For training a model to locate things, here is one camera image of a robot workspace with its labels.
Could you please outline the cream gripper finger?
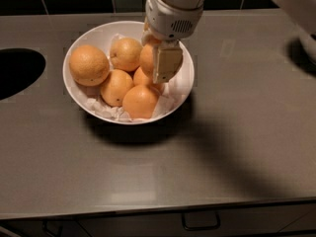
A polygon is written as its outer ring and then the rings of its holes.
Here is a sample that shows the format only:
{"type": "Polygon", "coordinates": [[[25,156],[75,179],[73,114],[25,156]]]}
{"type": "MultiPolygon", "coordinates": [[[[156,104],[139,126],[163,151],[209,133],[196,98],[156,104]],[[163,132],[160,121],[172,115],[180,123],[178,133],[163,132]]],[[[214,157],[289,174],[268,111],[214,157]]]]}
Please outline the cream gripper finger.
{"type": "Polygon", "coordinates": [[[169,82],[183,63],[183,50],[178,40],[162,41],[153,47],[153,82],[169,82]]]}
{"type": "Polygon", "coordinates": [[[143,32],[141,37],[141,42],[143,45],[146,44],[160,44],[161,41],[155,38],[150,30],[150,26],[147,19],[144,19],[143,32]]]}

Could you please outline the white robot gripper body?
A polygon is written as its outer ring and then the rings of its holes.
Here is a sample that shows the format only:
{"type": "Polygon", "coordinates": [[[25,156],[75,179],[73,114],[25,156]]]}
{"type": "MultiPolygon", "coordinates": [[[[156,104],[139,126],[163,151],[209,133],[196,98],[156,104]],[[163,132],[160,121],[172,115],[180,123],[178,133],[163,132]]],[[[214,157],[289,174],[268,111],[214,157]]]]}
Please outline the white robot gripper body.
{"type": "Polygon", "coordinates": [[[195,30],[203,0],[146,0],[149,28],[158,40],[179,40],[195,30]]]}

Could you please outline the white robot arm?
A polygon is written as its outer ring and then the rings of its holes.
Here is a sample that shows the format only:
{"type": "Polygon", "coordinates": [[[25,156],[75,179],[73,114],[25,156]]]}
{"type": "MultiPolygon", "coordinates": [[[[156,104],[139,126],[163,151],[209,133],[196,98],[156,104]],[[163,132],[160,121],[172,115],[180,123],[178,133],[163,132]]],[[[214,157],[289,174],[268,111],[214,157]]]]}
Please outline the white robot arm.
{"type": "MultiPolygon", "coordinates": [[[[161,41],[153,47],[153,69],[149,73],[156,83],[167,82],[180,69],[183,52],[180,40],[193,34],[208,0],[146,0],[143,41],[161,41]]],[[[311,59],[315,58],[316,0],[244,0],[244,9],[262,9],[275,4],[298,26],[300,40],[311,59]]]]}

